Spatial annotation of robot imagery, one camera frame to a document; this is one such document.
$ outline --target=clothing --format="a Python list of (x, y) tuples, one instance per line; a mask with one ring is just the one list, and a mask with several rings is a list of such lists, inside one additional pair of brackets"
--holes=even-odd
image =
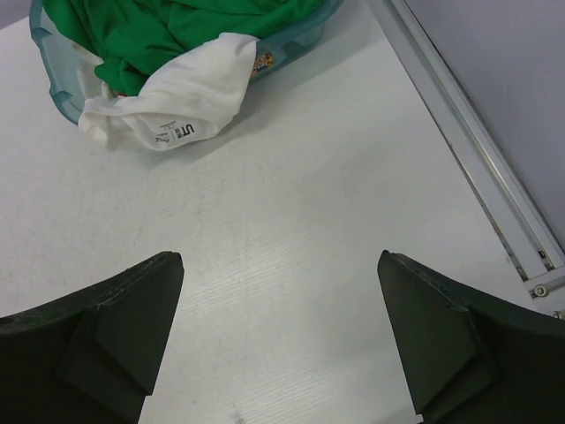
[(220, 33), (265, 38), (309, 16), (321, 0), (43, 0), (65, 37), (101, 57), (96, 75), (137, 95), (164, 64)]
[(168, 62), (138, 96), (87, 100), (79, 129), (102, 143), (134, 133), (153, 150), (214, 137), (239, 112), (256, 43), (250, 35), (221, 34)]

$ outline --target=table surface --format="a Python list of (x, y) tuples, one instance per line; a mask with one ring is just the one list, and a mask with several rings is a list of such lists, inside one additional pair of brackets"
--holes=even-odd
[(142, 424), (413, 422), (383, 249), (531, 307), (363, 0), (253, 84), (220, 137), (165, 154), (84, 140), (49, 99), (26, 21), (0, 31), (0, 52), (0, 316), (183, 255)]

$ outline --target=white tabletop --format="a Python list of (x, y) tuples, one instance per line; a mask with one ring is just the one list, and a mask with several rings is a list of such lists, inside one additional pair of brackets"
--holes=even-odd
[(2, 30), (0, 316), (180, 252), (142, 424), (413, 422), (383, 249), (531, 307), (362, 0), (223, 135), (170, 153), (90, 144), (48, 89), (27, 22)]

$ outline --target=plastic bin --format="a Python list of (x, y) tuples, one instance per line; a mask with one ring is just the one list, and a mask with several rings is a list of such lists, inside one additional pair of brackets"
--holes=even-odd
[[(258, 42), (251, 81), (282, 68), (313, 49), (324, 33), (326, 21), (342, 3), (343, 0), (324, 0), (307, 19)], [(33, 0), (29, 24), (51, 82), (49, 95), (63, 116), (77, 124), (85, 104), (77, 78), (77, 54), (43, 10), (42, 0)]]

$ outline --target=metal strip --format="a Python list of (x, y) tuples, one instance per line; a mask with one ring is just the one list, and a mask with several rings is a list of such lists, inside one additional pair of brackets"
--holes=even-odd
[(565, 261), (559, 245), (529, 199), (522, 197), (524, 190), (516, 190), (517, 178), (408, 6), (403, 0), (372, 0), (369, 4), (510, 256), (518, 262), (518, 270), (530, 279), (562, 266)]

